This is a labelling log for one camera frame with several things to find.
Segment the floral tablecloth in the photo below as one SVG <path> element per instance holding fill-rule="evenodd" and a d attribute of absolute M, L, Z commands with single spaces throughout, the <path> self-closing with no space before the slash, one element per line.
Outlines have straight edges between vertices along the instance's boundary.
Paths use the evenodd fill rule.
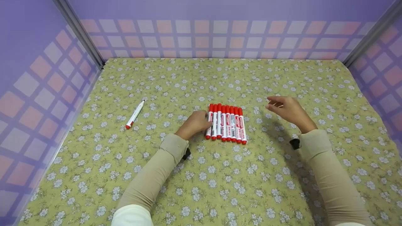
<path fill-rule="evenodd" d="M 209 103 L 241 106 L 249 142 L 194 137 L 192 155 L 160 191 L 154 224 L 325 225 L 314 174 L 289 145 L 299 131 L 264 108 L 268 95 L 298 97 L 329 133 L 374 224 L 401 225 L 398 151 L 341 62 L 155 58 L 106 63 L 20 225 L 110 225 L 124 189 L 166 134 Z"/>

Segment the sleeve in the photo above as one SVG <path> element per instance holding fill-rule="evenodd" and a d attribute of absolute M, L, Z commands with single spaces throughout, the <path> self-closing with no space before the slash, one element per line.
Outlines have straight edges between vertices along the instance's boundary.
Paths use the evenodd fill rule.
<path fill-rule="evenodd" d="M 113 214 L 111 226 L 153 226 L 151 214 L 140 205 L 125 205 Z"/>
<path fill-rule="evenodd" d="M 330 225 L 352 222 L 371 226 L 360 194 L 332 151 L 326 131 L 302 134 L 300 144 L 300 155 L 314 171 Z"/>
<path fill-rule="evenodd" d="M 188 141 L 177 135 L 168 134 L 156 154 L 130 182 L 117 209 L 135 204 L 150 212 L 163 184 L 180 162 L 188 146 Z"/>

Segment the hand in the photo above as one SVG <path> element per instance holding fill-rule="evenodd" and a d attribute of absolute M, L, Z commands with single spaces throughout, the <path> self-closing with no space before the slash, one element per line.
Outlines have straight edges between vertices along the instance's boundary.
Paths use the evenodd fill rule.
<path fill-rule="evenodd" d="M 317 125 L 295 98 L 279 96 L 268 97 L 267 99 L 269 103 L 265 108 L 281 116 L 284 120 L 295 124 L 302 134 L 317 129 Z"/>
<path fill-rule="evenodd" d="M 208 112 L 194 111 L 190 117 L 183 123 L 183 125 L 175 133 L 177 136 L 184 140 L 190 139 L 194 134 L 204 131 L 212 126 L 211 121 L 206 120 Z"/>

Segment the beige sleeve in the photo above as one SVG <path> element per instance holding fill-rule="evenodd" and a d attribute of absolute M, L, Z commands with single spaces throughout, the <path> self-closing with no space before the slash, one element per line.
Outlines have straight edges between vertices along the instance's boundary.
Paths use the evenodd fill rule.
<path fill-rule="evenodd" d="M 151 211 L 163 184 L 180 162 L 189 142 L 177 135 L 168 134 L 156 154 L 130 182 L 124 191 L 117 209 L 136 204 Z"/>
<path fill-rule="evenodd" d="M 345 169 L 332 152 L 325 130 L 300 136 L 302 158 L 314 171 L 331 226 L 355 222 L 371 226 L 368 212 Z"/>

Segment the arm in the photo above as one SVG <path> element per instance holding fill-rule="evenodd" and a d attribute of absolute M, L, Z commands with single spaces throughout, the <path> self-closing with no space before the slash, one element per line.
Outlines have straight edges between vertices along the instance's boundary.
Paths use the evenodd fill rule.
<path fill-rule="evenodd" d="M 159 191 L 173 168 L 180 162 L 188 146 L 188 141 L 177 135 L 168 134 L 156 154 L 130 182 L 117 209 L 135 204 L 151 212 Z"/>
<path fill-rule="evenodd" d="M 311 166 L 327 210 L 329 224 L 372 225 L 355 185 L 343 169 L 324 130 L 291 97 L 268 97 L 266 108 L 295 124 L 301 131 L 302 158 Z"/>
<path fill-rule="evenodd" d="M 193 112 L 175 134 L 165 137 L 156 154 L 124 191 L 112 226 L 153 225 L 150 211 L 166 179 L 185 154 L 187 140 L 212 126 L 212 122 L 205 120 L 206 114 L 206 111 Z"/>
<path fill-rule="evenodd" d="M 300 136 L 302 158 L 314 171 L 330 225 L 355 222 L 372 225 L 355 185 L 343 169 L 324 130 Z"/>

